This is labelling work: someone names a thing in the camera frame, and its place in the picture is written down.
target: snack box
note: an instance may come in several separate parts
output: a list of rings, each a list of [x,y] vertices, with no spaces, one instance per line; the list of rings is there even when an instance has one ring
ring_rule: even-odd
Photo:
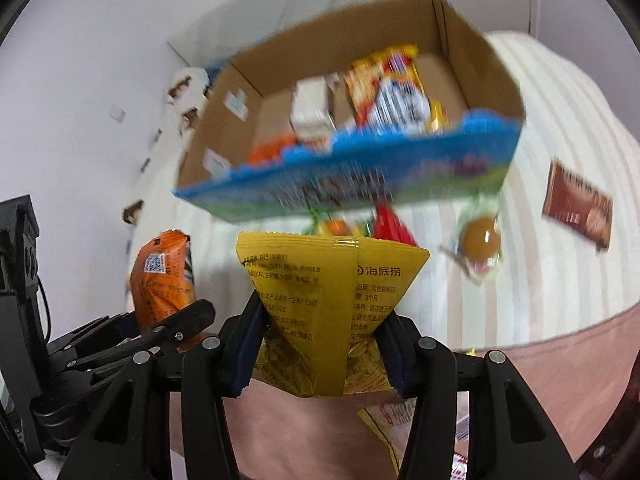
[[[353,117],[344,82],[334,95],[331,153],[290,150],[270,166],[252,148],[290,129],[296,81],[344,73],[388,46],[416,44],[428,97],[450,125],[406,137],[341,129]],[[182,160],[174,195],[229,222],[370,205],[493,194],[525,120],[518,86],[489,43],[442,0],[383,0],[325,14],[237,54],[220,73]]]

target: chocolate wrapper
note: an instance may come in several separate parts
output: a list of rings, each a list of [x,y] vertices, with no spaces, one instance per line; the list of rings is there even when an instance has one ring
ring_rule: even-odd
[[[551,162],[542,214],[562,222],[596,244],[609,249],[613,200],[557,159]]]

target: orange snack bag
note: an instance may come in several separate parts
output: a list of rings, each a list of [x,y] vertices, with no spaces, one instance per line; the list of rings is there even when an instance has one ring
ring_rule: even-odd
[[[191,239],[165,231],[143,246],[129,279],[140,332],[193,303]]]
[[[277,136],[271,142],[256,146],[249,154],[249,164],[264,164],[280,160],[280,152],[288,146],[295,146],[298,138],[294,132],[286,132]]]

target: red candy wrapper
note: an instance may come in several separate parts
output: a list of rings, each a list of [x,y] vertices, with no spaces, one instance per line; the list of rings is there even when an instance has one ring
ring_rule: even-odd
[[[414,236],[398,218],[396,212],[387,204],[376,204],[376,219],[373,222],[371,236],[379,240],[393,240],[418,247]]]

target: qr code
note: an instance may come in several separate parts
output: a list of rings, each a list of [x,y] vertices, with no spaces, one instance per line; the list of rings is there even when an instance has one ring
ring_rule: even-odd
[[[166,274],[166,265],[164,264],[164,253],[150,254],[146,257],[145,272],[153,272],[155,274]]]

